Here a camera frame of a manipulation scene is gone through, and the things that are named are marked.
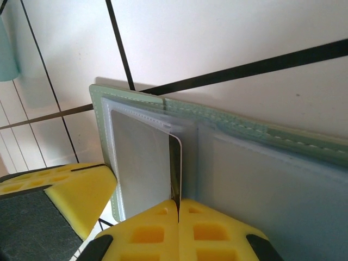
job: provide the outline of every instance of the black rubber pad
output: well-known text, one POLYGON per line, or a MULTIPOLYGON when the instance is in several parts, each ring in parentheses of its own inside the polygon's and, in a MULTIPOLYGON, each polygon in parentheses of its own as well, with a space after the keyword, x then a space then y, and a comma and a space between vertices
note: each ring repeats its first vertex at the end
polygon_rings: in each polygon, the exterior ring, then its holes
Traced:
POLYGON ((246 239, 260 261, 284 261, 268 240, 253 234, 246 239))
POLYGON ((90 241, 76 261, 102 261, 112 241, 111 235, 102 235, 90 241))
POLYGON ((70 260, 82 240, 43 190, 0 198, 0 260, 70 260))

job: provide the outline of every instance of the mint green card holder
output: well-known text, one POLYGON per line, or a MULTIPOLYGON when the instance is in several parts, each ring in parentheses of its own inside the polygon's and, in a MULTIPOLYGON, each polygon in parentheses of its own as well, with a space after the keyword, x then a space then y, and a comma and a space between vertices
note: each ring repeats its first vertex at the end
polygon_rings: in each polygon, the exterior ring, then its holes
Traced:
POLYGON ((264 231, 284 260, 348 256, 348 141, 199 104, 91 85, 123 221, 170 197, 166 135, 182 144, 182 197, 264 231))

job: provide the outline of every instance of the wallet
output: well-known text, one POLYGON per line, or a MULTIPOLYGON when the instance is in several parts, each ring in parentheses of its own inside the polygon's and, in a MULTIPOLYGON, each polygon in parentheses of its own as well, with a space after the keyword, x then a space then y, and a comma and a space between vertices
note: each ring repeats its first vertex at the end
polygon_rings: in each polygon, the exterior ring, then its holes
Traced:
POLYGON ((179 191, 262 230, 284 260, 348 256, 347 140, 113 86, 90 94, 117 221, 179 191))

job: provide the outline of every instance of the light blue object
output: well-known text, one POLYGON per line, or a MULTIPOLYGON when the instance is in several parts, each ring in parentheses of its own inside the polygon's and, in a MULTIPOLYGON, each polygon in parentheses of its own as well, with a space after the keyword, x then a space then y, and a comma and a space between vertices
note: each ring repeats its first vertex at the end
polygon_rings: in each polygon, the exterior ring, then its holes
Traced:
POLYGON ((13 80, 18 76, 17 65, 2 19, 0 19, 0 82, 13 80))

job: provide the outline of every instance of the stitching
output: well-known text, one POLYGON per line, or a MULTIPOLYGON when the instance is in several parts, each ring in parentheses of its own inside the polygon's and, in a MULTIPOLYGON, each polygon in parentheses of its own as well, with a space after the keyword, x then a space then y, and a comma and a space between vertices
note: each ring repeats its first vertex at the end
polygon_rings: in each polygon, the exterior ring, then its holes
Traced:
MULTIPOLYGON (((99 93, 102 93, 102 94, 108 94, 108 95, 115 96, 114 94, 111 94, 109 92, 100 92, 100 91, 94 91, 94 92, 99 92, 99 93)), ((216 119, 221 120, 223 122, 229 123, 231 125, 235 125, 235 126, 240 127, 240 128, 246 128, 246 129, 249 129, 251 131, 260 132, 260 133, 263 133, 263 134, 265 134, 267 136, 270 136, 272 138, 275 138, 275 139, 281 139, 281 140, 286 141, 286 142, 292 142, 292 143, 299 144, 299 145, 302 145, 302 146, 308 146, 308 147, 311 147, 311 148, 316 148, 318 150, 332 151, 332 152, 336 152, 336 153, 347 154, 347 152, 341 151, 341 150, 334 150, 334 149, 331 149, 331 148, 319 147, 319 146, 316 146, 316 145, 313 145, 313 144, 305 144, 305 143, 300 142, 300 141, 289 140, 289 139, 286 139, 286 138, 283 138, 283 137, 280 137, 280 136, 273 136, 271 134, 264 133, 261 130, 254 129, 254 128, 251 128, 251 127, 248 127, 248 126, 245 126, 245 125, 241 125, 241 124, 236 124, 234 122, 229 122, 228 120, 224 120, 221 117, 216 117, 214 115, 209 115, 209 114, 203 113, 201 111, 196 111, 196 110, 191 110, 191 109, 186 109, 186 108, 176 108, 176 107, 173 107, 173 106, 170 106, 170 105, 160 105, 160 104, 157 104, 157 103, 154 103, 154 102, 142 101, 142 100, 133 99, 133 98, 129 98, 129 97, 123 97, 123 96, 120 96, 120 95, 116 95, 116 97, 124 98, 124 99, 131 100, 131 101, 137 101, 137 102, 141 102, 141 103, 149 103, 149 104, 152 104, 152 105, 155 105, 155 106, 158 106, 158 107, 163 107, 163 108, 168 107, 168 108, 186 110, 186 111, 189 111, 189 112, 192 112, 192 113, 195 113, 195 114, 202 114, 203 116, 206 116, 206 117, 213 117, 213 118, 216 118, 216 119)))

